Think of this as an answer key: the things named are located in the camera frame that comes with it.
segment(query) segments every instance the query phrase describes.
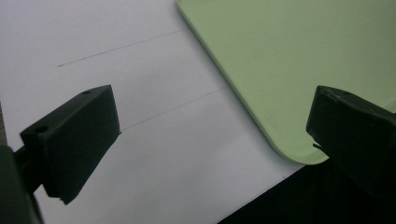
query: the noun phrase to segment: drawn line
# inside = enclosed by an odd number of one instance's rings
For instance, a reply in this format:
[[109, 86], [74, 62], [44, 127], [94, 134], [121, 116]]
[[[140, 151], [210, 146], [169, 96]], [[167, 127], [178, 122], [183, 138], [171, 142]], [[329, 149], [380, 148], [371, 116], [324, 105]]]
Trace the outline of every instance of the drawn line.
[[161, 38], [161, 37], [165, 37], [165, 36], [168, 36], [168, 35], [174, 35], [174, 34], [177, 34], [177, 33], [183, 32], [183, 31], [186, 31], [186, 29], [179, 30], [179, 31], [174, 31], [172, 33], [165, 34], [165, 35], [159, 35], [159, 36], [156, 36], [156, 37], [152, 37], [150, 39], [137, 41], [137, 42], [134, 42], [132, 44], [125, 45], [125, 46], [122, 46], [122, 47], [118, 47], [118, 48], [115, 48], [115, 49], [109, 49], [109, 50], [106, 50], [106, 51], [103, 51], [103, 52], [100, 52], [100, 53], [93, 54], [91, 56], [87, 56], [87, 57], [84, 57], [84, 58], [80, 58], [80, 59], [74, 60], [72, 62], [60, 64], [57, 67], [62, 67], [62, 66], [68, 65], [70, 63], [76, 63], [76, 62], [79, 62], [79, 61], [82, 61], [82, 60], [86, 60], [86, 59], [89, 59], [89, 58], [93, 58], [93, 57], [96, 57], [96, 56], [99, 56], [99, 55], [102, 55], [102, 54], [105, 54], [105, 53], [109, 53], [109, 52], [114, 51], [114, 50], [125, 49], [125, 48], [131, 47], [131, 46], [136, 45], [136, 44], [141, 44], [141, 43], [148, 42], [148, 41], [153, 40], [153, 39], [158, 39], [158, 38]]
[[136, 125], [142, 124], [142, 123], [144, 123], [144, 122], [146, 122], [146, 121], [149, 121], [149, 120], [151, 120], [151, 119], [158, 118], [159, 116], [164, 115], [164, 114], [166, 114], [166, 113], [169, 113], [169, 112], [171, 112], [171, 111], [173, 111], [173, 110], [179, 109], [179, 108], [181, 108], [181, 107], [184, 106], [184, 105], [188, 105], [188, 104], [191, 104], [191, 103], [193, 103], [193, 102], [195, 102], [195, 101], [201, 100], [202, 98], [205, 98], [206, 96], [211, 95], [211, 94], [213, 94], [213, 93], [216, 93], [216, 92], [218, 92], [218, 91], [222, 91], [222, 90], [226, 89], [227, 87], [228, 87], [228, 86], [222, 87], [222, 88], [220, 88], [220, 89], [218, 89], [218, 90], [216, 90], [216, 91], [212, 91], [212, 92], [207, 93], [207, 94], [205, 94], [205, 95], [203, 95], [203, 96], [200, 96], [200, 97], [198, 97], [198, 98], [196, 98], [196, 99], [190, 100], [190, 101], [188, 101], [187, 103], [184, 103], [184, 104], [178, 105], [178, 106], [176, 106], [176, 107], [174, 107], [174, 108], [172, 108], [172, 109], [166, 110], [166, 111], [164, 111], [164, 112], [162, 112], [162, 113], [160, 113], [160, 114], [158, 114], [158, 115], [155, 115], [155, 116], [153, 116], [153, 117], [151, 117], [151, 118], [149, 118], [149, 119], [145, 119], [145, 120], [143, 120], [143, 121], [140, 121], [140, 122], [138, 122], [138, 123], [136, 123], [136, 124], [133, 124], [133, 125], [129, 126], [128, 128], [125, 128], [125, 129], [121, 130], [121, 132], [123, 133], [123, 132], [127, 131], [128, 129], [133, 128], [133, 127], [136, 126]]

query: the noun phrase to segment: white paper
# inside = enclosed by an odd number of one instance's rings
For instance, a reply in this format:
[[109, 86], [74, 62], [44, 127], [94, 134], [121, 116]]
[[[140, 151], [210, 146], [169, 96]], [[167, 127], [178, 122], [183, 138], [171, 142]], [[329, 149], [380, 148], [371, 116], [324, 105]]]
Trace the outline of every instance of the white paper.
[[76, 94], [111, 84], [122, 135], [46, 223], [216, 223], [301, 166], [268, 145], [164, 1], [2, 1], [0, 100], [8, 144]]

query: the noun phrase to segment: light green board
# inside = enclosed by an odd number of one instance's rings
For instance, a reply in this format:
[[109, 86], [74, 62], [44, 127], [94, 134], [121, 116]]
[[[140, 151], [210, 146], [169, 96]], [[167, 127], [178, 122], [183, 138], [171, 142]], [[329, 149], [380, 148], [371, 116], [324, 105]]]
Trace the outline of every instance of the light green board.
[[317, 85], [396, 111], [394, 0], [178, 0], [273, 148], [302, 164], [326, 155], [305, 132]]

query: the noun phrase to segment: black plastic part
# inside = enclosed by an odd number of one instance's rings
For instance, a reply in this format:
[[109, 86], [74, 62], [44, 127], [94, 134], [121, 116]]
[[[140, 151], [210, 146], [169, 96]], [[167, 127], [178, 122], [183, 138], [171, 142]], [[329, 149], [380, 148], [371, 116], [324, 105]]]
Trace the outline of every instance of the black plastic part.
[[12, 150], [1, 145], [0, 185], [0, 223], [42, 223], [35, 197], [24, 186]]
[[350, 92], [318, 86], [306, 130], [366, 192], [395, 194], [395, 115]]
[[21, 133], [16, 158], [28, 190], [43, 183], [50, 197], [70, 203], [119, 134], [111, 86], [77, 95]]

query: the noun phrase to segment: screw hole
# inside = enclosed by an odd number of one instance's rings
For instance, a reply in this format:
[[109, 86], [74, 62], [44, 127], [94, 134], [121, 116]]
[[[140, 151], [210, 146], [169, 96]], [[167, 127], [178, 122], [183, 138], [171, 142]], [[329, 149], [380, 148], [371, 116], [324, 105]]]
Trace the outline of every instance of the screw hole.
[[38, 128], [35, 129], [35, 133], [43, 133], [43, 132], [45, 132], [48, 129], [49, 129], [48, 126], [41, 126], [41, 127], [38, 127]]

